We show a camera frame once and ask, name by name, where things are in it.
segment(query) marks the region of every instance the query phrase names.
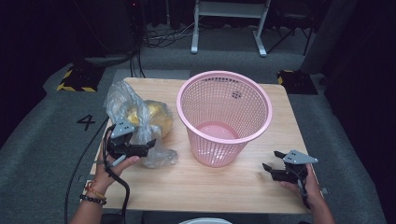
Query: clear plastic bag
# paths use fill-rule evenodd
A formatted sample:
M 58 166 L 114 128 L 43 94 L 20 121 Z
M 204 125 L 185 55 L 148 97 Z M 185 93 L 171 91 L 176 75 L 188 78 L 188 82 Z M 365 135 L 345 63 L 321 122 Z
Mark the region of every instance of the clear plastic bag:
M 167 135 L 173 124 L 173 114 L 165 103 L 143 101 L 134 89 L 125 81 L 111 85 L 107 94 L 106 112 L 111 121 L 128 119 L 136 125 L 137 133 L 131 138 L 131 144 L 145 145 L 157 139 L 155 146 L 148 151 L 148 156 L 141 158 L 148 168 L 161 168 L 176 164 L 177 152 L 163 146 L 163 137 Z

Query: table top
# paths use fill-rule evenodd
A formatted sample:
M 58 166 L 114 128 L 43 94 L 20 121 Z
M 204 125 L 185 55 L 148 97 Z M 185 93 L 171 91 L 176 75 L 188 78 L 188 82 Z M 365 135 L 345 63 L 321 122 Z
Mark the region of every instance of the table top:
M 228 166 L 211 168 L 192 155 L 187 131 L 177 114 L 176 98 L 186 80 L 127 77 L 135 92 L 144 100 L 168 104 L 173 111 L 172 130 L 163 139 L 165 148 L 177 151 L 178 161 L 160 169 L 142 163 L 127 168 L 121 178 L 131 189 L 128 209 L 150 211 L 195 211 L 231 213 L 308 213 L 293 192 L 283 189 L 262 163 L 284 169 L 278 150 L 292 149 L 307 153 L 288 95 L 280 85 L 260 84 L 271 99 L 273 119 L 268 129 L 249 142 Z M 125 196 L 122 185 L 114 183 L 106 193 L 105 208 L 121 208 Z

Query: pink wastebasket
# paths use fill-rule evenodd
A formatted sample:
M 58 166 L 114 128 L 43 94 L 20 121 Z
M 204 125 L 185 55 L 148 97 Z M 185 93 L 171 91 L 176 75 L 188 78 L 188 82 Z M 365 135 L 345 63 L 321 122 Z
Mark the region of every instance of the pink wastebasket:
M 223 167 L 265 132 L 273 112 L 267 93 L 253 80 L 232 72 L 209 71 L 183 84 L 177 95 L 177 113 L 196 160 Z

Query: basket rim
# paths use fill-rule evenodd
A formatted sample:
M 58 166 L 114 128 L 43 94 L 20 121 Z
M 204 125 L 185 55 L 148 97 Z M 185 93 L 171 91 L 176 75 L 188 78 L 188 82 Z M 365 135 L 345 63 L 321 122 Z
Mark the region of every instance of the basket rim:
M 222 76 L 226 76 L 226 77 L 236 77 L 237 80 L 244 81 L 245 83 L 250 85 L 250 87 L 255 89 L 265 99 L 265 103 L 267 105 L 267 112 L 268 112 L 267 113 L 267 119 L 266 119 L 264 124 L 260 127 L 260 129 L 257 132 L 255 132 L 254 134 L 251 134 L 250 136 L 244 137 L 244 138 L 222 139 L 222 138 L 212 137 L 212 136 L 210 136 L 208 134 L 202 133 L 201 131 L 199 131 L 198 129 L 193 127 L 190 124 L 190 122 L 186 119 L 186 117 L 184 115 L 184 112 L 182 110 L 182 103 L 181 103 L 181 97 L 183 95 L 183 92 L 190 85 L 192 85 L 194 82 L 199 81 L 199 80 L 203 80 L 203 79 L 209 78 L 209 77 L 215 77 L 216 75 L 222 75 Z M 273 108 L 272 108 L 272 103 L 271 103 L 271 100 L 270 100 L 268 94 L 265 92 L 265 90 L 258 83 L 256 83 L 252 79 L 250 79 L 248 77 L 245 77 L 245 76 L 242 76 L 240 74 L 237 74 L 235 72 L 222 71 L 222 70 L 213 70 L 213 71 L 207 71 L 207 72 L 203 72 L 203 73 L 197 74 L 197 75 L 189 78 L 181 86 L 180 90 L 177 93 L 177 113 L 178 113 L 181 121 L 184 123 L 184 125 L 186 125 L 187 128 L 189 128 L 194 133 L 198 134 L 200 137 L 203 137 L 206 140 L 209 140 L 209 141 L 212 141 L 212 142 L 216 142 L 216 143 L 236 145 L 236 144 L 243 144 L 243 143 L 250 142 L 250 141 L 258 138 L 260 135 L 262 135 L 265 132 L 265 130 L 268 128 L 270 123 L 271 123 L 272 116 L 273 116 Z

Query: bracelet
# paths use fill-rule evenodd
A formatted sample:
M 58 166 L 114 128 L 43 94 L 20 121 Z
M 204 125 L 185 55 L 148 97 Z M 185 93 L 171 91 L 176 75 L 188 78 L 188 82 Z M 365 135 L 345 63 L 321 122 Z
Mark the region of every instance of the bracelet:
M 99 203 L 99 204 L 102 204 L 102 205 L 107 204 L 106 200 L 100 200 L 100 199 L 97 199 L 97 198 L 91 198 L 91 197 L 88 197 L 85 194 L 79 195 L 79 198 L 81 200 L 88 201 L 90 203 Z
M 96 196 L 98 196 L 101 200 L 106 200 L 106 197 L 104 194 L 99 193 L 98 191 L 94 190 L 91 188 L 91 184 L 95 182 L 95 180 L 88 182 L 87 186 L 85 187 L 85 190 L 87 191 L 92 191 Z

